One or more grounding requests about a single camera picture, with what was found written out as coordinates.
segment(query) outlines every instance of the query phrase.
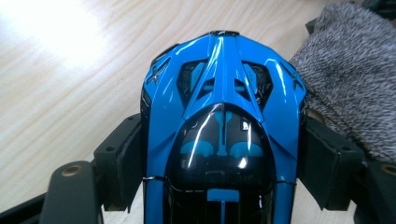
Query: metal screw hole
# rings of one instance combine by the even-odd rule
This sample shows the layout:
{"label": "metal screw hole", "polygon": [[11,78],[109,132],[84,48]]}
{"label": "metal screw hole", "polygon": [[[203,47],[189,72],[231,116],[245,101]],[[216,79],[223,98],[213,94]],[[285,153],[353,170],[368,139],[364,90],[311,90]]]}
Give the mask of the metal screw hole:
{"label": "metal screw hole", "polygon": [[64,170],[62,170],[62,176],[72,176],[76,175],[81,172],[82,166],[81,165],[71,165]]}
{"label": "metal screw hole", "polygon": [[383,164],[381,166],[382,171],[384,171],[387,174],[390,175],[396,175],[396,166],[389,165],[389,164]]}

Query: light wood surface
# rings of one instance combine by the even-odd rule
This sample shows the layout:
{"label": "light wood surface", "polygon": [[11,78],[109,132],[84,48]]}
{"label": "light wood surface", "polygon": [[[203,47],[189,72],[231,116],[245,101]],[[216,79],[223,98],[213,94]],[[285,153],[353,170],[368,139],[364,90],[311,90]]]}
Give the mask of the light wood surface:
{"label": "light wood surface", "polygon": [[[59,166],[91,161],[139,111],[142,80],[164,49],[234,30],[288,60],[330,2],[0,1],[0,212],[45,192]],[[292,223],[352,223],[352,210],[320,212],[299,184]],[[131,215],[105,221],[142,223],[141,192]]]}

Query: air vent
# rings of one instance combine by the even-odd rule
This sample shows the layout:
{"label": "air vent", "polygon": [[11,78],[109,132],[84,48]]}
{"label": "air vent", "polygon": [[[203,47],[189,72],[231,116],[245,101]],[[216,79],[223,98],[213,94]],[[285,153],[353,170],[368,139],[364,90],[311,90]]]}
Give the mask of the air vent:
{"label": "air vent", "polygon": [[212,92],[214,88],[215,88],[215,79],[211,78],[208,81],[206,81],[202,86],[201,91],[198,94],[198,99]]}
{"label": "air vent", "polygon": [[244,62],[244,68],[249,83],[257,86],[255,91],[256,101],[259,108],[263,110],[274,87],[270,72],[264,65],[256,63]]}
{"label": "air vent", "polygon": [[238,94],[240,94],[242,97],[244,97],[245,99],[250,101],[250,97],[248,95],[248,90],[247,90],[245,84],[238,79],[235,80],[235,91]]}
{"label": "air vent", "polygon": [[149,114],[151,110],[151,99],[145,88],[142,88],[141,98],[140,98],[140,113],[145,119],[149,119]]}
{"label": "air vent", "polygon": [[180,74],[177,78],[177,88],[184,107],[187,107],[195,86],[204,71],[204,67],[205,62],[203,61],[184,63],[181,66]]}

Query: gray knit cloth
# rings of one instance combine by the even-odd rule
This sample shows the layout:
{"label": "gray knit cloth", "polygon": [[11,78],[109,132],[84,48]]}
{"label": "gray knit cloth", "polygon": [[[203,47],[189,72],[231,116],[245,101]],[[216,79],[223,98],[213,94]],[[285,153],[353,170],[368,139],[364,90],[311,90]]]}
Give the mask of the gray knit cloth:
{"label": "gray knit cloth", "polygon": [[326,6],[290,60],[308,103],[371,158],[396,162],[396,29],[356,4]]}

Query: toy car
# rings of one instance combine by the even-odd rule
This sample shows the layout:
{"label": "toy car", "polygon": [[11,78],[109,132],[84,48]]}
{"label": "toy car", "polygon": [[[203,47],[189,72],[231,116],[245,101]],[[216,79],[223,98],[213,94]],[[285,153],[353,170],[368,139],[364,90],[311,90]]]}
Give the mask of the toy car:
{"label": "toy car", "polygon": [[141,100],[146,176],[159,177],[146,222],[289,222],[305,93],[288,62],[236,32],[157,57]]}
{"label": "toy car", "polygon": [[140,114],[0,223],[102,223],[101,205],[124,211],[142,182],[148,224],[290,223],[297,176],[321,208],[352,199],[357,222],[394,221],[396,166],[307,119],[305,95],[291,64],[237,32],[175,45],[151,63]]}

